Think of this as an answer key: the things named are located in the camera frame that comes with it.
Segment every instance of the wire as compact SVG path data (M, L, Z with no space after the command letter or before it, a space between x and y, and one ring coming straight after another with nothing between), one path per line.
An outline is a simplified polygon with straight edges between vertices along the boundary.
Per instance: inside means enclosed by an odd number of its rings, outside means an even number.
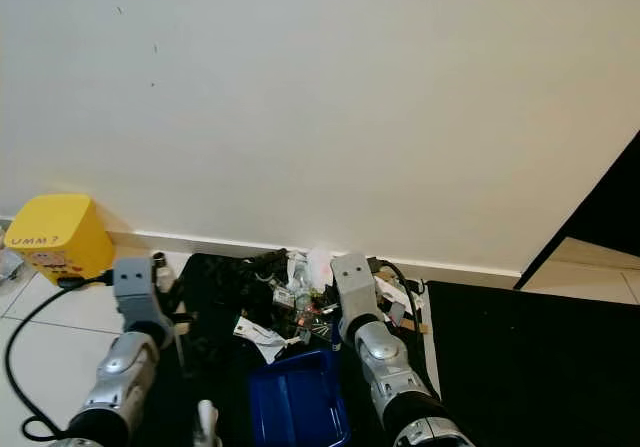
M413 300L413 293L411 292L411 289L409 289L409 286L407 285L407 279L405 278L402 271L395 266L395 264L384 259L378 259L378 262L380 263L381 267L388 267L391 270L393 270L394 274L396 274L396 276L398 277L398 281L404 287L404 290L407 293L407 297L409 297L409 305L411 305L411 312L413 313L413 328L415 333L416 348L417 348L417 352L420 355L420 366L423 374L422 376L424 378L425 383L427 384L427 388L431 391L431 395L436 400L440 401L440 396L438 395L438 392L436 391L436 389L433 387L433 384L431 383L431 378L429 377L429 373L427 372L427 366L426 366L426 361L424 359L424 356L420 354L420 352L424 353L424 340L422 338L422 334L420 333L420 323L418 322L418 310L416 309L416 303Z
M34 442L50 442L52 440L60 440L65 436L65 432L61 430L54 422L51 420L44 412L42 412L36 404L34 404L29 397L22 391L18 382L16 381L13 375L13 369L11 368L11 352L13 349L13 344L18 337L18 334L22 331L22 329L29 323L31 319L33 319L36 315L38 315L46 306L48 306L54 300L59 299L65 294L69 292L73 292L74 290L79 289L87 284L92 282L104 282L106 284L113 282L113 271L108 270L104 272L102 275L98 277L94 277L91 279L74 279L75 282L71 282L71 279L59 279L60 285L64 285L65 288L60 290L60 292L56 292L47 300L38 305L35 309L33 309L29 315L27 315L24 319L20 321L16 330L13 331L11 337L9 337L9 341L7 342L7 347L4 351L4 370L7 373L7 380L9 381L9 385L15 392L16 396L20 401L25 405L27 409L31 411L33 414L31 417L25 419L20 426L20 431L22 435L24 435L27 439L32 440ZM27 430L27 426L32 422L42 422L50 431L52 435L39 436L30 433Z

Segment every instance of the yellow box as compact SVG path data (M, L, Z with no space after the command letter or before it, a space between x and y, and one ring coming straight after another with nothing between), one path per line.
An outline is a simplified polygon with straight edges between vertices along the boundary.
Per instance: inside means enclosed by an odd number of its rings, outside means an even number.
M59 277L99 275L111 267L113 244L84 194L40 195L11 223L4 243L57 284Z

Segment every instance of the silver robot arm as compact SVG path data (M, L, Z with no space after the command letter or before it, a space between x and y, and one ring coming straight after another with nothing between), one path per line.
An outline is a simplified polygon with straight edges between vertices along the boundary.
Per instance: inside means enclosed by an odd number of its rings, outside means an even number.
M404 343L382 322L365 256L337 257L331 268L342 308L340 335L362 361L373 405L392 445L473 447L409 365Z
M121 259L114 265L114 293L124 333L99 364L96 384L66 431L51 447L123 447L142 419L155 377L159 349L173 341L173 325L155 296L152 263Z

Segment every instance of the small bottle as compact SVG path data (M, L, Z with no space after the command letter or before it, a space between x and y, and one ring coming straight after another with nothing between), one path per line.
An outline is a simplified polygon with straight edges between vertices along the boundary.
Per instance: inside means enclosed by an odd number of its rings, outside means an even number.
M176 276L171 267L167 265L167 259L163 252L153 254L153 265L156 268L156 286L160 292L166 294L171 290Z

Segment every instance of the cable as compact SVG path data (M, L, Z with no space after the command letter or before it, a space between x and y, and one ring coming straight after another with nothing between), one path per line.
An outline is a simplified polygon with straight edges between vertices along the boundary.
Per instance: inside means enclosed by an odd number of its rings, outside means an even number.
M421 367L420 370L422 371L421 372L422 377L425 381L425 384L427 384L427 388L431 392L431 395L437 401L440 401L440 396L438 395L438 392L436 391L436 389L433 387L433 384L431 383L431 378L429 377L429 373L427 372L427 363L423 355L425 350L424 340L422 338L422 334L420 333L420 323L418 322L418 310L416 309L416 304L413 300L413 293L411 292L411 289L409 289L409 286L407 285L407 279L405 278L402 271L398 267L396 267L395 264L389 262L388 260L377 259L373 257L373 258L367 259L367 261L369 262L369 266L372 267L372 270L374 270L374 267L378 267L377 269L375 269L376 271L380 270L381 267L388 267L389 269L391 269L394 272L394 274L396 274L396 277L398 277L398 281L400 282L400 284L402 284L402 286L404 287L404 290L407 293L407 297L409 297L409 305L411 306L411 312L413 314L413 329L415 334L414 337L416 342L417 353L418 355L420 355L420 367Z
M24 319L20 321L16 330L13 331L11 337L9 337L9 341L7 342L7 347L4 351L4 370L7 373L7 380L9 381L9 385L13 389L14 393L20 399L20 401L25 405L27 409L31 411L33 414L31 417L25 419L20 426L20 430L22 435L24 435L27 439L34 442L50 442L53 440L63 439L65 436L65 432L61 430L44 412L42 412L36 404L34 404L29 397L22 391L18 382L13 375L13 369L11 368L11 351L13 348L13 344L18 337L18 334L22 331L22 329L29 323L31 319L33 319L36 315L38 315L46 306L48 306L54 300L59 299L63 295L72 292L74 290L79 289L87 284L92 282L104 282L105 284L113 283L113 271L108 270L104 272L102 275L98 277L94 277L91 279L74 279L74 282L71 282L70 279L59 279L60 285L64 285L65 288L60 292L56 292L47 300L38 305L35 309L33 309L29 315L27 315ZM52 435L39 436L30 433L27 430L27 426L32 422L39 421L42 422L47 428L51 431Z

